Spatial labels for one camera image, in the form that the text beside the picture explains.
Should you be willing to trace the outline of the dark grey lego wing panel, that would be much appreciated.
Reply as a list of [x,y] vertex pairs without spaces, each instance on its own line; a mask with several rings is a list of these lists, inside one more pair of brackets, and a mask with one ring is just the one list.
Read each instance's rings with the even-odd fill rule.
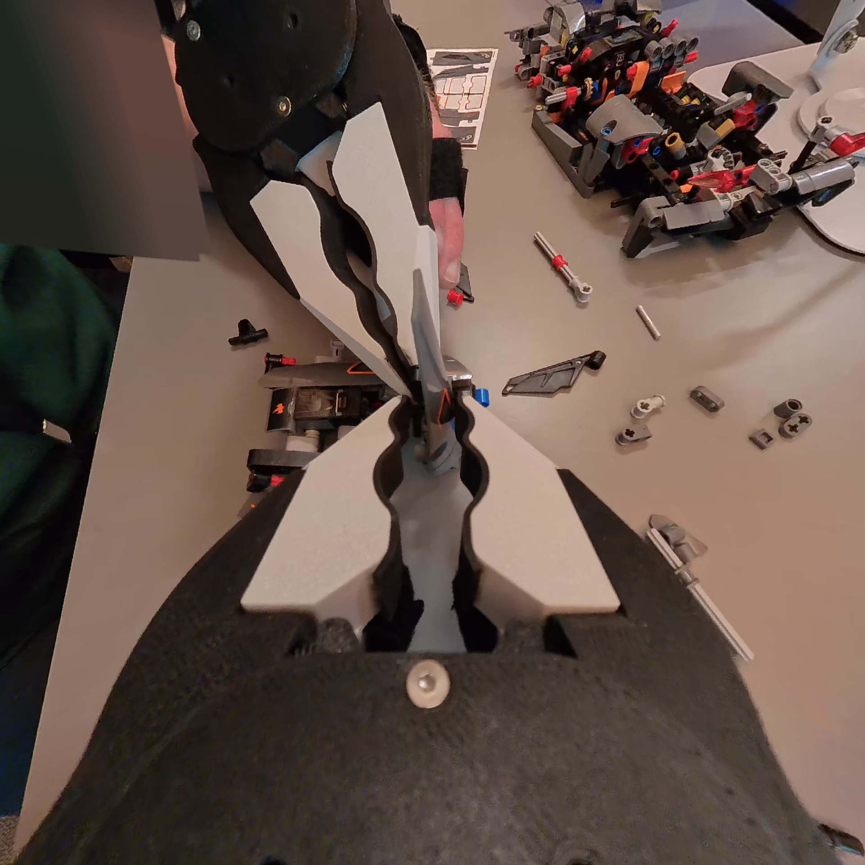
[[440,475],[450,470],[457,440],[451,425],[451,381],[441,354],[424,274],[419,268],[413,271],[411,323],[417,356],[417,376],[427,424],[426,465],[432,473]]

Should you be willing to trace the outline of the black grey lego assembly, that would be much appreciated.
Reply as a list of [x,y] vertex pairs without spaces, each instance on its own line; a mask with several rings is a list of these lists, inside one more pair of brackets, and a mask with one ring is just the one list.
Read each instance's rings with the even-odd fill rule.
[[297,365],[282,354],[265,356],[260,384],[270,392],[266,431],[283,433],[282,446],[252,449],[246,469],[249,493],[262,493],[304,470],[315,458],[369,416],[395,399],[395,428],[384,422],[391,452],[377,468],[377,489],[391,497],[402,482],[401,457],[395,449],[425,432],[423,410],[402,397],[364,362],[342,361]]

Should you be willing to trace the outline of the large lego car chassis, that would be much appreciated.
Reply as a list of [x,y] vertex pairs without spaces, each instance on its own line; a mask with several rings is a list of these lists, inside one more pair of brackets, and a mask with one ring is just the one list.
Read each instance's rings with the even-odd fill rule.
[[658,2],[557,2],[505,33],[523,54],[515,74],[535,92],[532,127],[571,184],[586,199],[612,189],[612,208],[633,208],[628,258],[658,237],[738,241],[855,184],[863,132],[823,114],[784,166],[787,151],[759,134],[793,89],[743,59],[721,96],[705,92],[687,77],[698,38],[676,35],[677,22],[659,14]]

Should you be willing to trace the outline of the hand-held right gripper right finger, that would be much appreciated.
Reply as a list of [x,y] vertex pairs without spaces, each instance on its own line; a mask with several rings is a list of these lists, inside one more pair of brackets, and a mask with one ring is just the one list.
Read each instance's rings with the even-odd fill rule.
[[471,396],[459,396],[463,518],[459,614],[516,620],[608,614],[620,600],[557,466]]

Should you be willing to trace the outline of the lego sticker sheet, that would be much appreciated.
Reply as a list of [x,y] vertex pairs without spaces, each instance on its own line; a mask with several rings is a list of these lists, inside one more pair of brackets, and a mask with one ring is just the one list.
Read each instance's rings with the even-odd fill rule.
[[427,49],[444,128],[463,150],[477,150],[492,91],[498,49]]

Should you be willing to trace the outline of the person's blue trousers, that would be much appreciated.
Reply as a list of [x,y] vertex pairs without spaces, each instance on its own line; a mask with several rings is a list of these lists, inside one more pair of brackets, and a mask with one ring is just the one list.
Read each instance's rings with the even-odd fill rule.
[[57,623],[43,629],[1,669],[1,815],[23,804]]

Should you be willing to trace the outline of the person's left hand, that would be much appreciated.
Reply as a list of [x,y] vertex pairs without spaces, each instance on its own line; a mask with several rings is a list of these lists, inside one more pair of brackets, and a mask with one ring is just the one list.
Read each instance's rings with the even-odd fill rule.
[[438,244],[438,284],[442,291],[455,289],[460,281],[464,250],[464,215],[459,199],[434,199],[429,203]]

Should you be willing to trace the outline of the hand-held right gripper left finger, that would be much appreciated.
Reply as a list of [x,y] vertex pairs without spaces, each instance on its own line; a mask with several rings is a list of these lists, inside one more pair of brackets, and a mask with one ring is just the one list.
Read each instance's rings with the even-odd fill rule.
[[383,610],[373,573],[391,547],[392,514],[373,471],[401,445],[394,397],[318,455],[304,471],[241,598],[248,612],[289,611],[317,620],[371,620]]

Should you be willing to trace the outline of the long grey axle red bush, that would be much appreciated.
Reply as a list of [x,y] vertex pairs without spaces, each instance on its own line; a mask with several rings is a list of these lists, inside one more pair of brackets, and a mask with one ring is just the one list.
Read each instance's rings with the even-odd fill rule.
[[578,276],[568,261],[556,252],[550,242],[540,232],[534,233],[533,241],[546,257],[549,265],[565,282],[575,301],[580,305],[587,305],[592,295],[592,286]]

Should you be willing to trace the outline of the black lego fin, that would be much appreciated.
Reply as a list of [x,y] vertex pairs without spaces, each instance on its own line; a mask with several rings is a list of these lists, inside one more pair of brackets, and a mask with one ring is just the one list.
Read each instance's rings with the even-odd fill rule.
[[546,396],[569,390],[584,369],[598,371],[606,361],[606,353],[594,351],[557,362],[541,369],[510,378],[503,387],[503,397],[512,395]]

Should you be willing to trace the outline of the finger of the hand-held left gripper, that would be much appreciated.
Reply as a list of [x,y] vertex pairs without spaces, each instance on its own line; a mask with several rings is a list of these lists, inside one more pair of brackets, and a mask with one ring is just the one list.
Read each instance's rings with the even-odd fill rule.
[[433,229],[418,222],[380,102],[346,123],[331,176],[341,204],[367,234],[380,311],[388,304],[393,339],[410,366],[417,366],[413,271],[419,268],[424,274],[440,343],[438,244]]
[[326,258],[321,214],[309,189],[271,180],[251,204],[302,305],[385,384],[408,396],[408,386],[364,326],[352,288]]

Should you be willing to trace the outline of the grey axle assembly blue piece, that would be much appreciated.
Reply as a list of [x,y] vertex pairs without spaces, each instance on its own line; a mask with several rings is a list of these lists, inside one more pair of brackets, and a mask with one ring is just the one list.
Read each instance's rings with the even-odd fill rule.
[[710,599],[701,582],[693,573],[692,565],[702,557],[707,547],[695,535],[663,514],[652,514],[648,519],[646,538],[670,565],[674,575],[697,601],[718,632],[741,659],[751,662],[754,654],[745,640]]

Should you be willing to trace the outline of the person's green shirt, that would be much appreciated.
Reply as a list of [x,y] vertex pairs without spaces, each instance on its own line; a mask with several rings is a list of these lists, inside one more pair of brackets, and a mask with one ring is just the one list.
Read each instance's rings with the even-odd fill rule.
[[2,244],[2,660],[59,614],[128,281],[110,254]]

